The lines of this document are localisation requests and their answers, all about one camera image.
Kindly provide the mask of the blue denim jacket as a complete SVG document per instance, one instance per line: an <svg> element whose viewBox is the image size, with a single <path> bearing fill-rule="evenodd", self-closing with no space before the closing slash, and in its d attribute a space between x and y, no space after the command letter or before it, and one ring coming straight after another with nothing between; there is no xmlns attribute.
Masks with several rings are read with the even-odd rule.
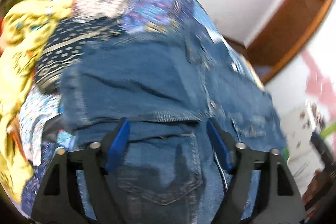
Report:
<svg viewBox="0 0 336 224"><path fill-rule="evenodd" d="M130 121L126 150L107 177L127 223L212 221L231 178L211 147L209 118L251 149L286 146L270 95L193 19L165 33L90 39L60 92L79 146Z"/></svg>

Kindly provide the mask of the white suitcase with stickers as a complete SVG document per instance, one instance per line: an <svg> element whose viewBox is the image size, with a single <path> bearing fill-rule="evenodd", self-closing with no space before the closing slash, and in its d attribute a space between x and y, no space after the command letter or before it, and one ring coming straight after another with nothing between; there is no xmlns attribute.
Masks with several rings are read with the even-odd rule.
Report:
<svg viewBox="0 0 336 224"><path fill-rule="evenodd" d="M325 165L310 141L317 133L335 153L335 119L326 107L316 101L304 102L281 118L281 128L288 142L287 165L294 177L300 194L304 194L317 170Z"/></svg>

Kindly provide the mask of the blue patchwork quilt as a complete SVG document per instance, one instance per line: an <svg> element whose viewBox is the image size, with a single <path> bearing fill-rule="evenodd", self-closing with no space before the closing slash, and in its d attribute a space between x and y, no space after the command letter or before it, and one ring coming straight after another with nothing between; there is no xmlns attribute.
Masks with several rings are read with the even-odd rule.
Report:
<svg viewBox="0 0 336 224"><path fill-rule="evenodd" d="M64 19L48 39L37 62L32 88L19 114L24 152L33 163L33 177L21 194L21 207L31 214L43 176L57 148L79 149L76 132L64 119L60 92L63 72L84 55L90 39L108 41L141 32L165 33L185 20L193 19L208 32L213 42L222 42L259 88L262 88L249 63L218 33L209 16L195 0L127 0L127 8L116 16L110 12L115 2L125 0L77 0L72 18Z"/></svg>

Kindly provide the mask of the wooden door frame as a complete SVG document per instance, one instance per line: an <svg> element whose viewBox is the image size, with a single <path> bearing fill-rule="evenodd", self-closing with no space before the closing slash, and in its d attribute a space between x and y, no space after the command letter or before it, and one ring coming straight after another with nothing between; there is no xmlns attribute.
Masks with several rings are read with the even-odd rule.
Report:
<svg viewBox="0 0 336 224"><path fill-rule="evenodd" d="M305 46L321 25L333 0L285 0L250 46L227 38L254 68L262 83L269 82Z"/></svg>

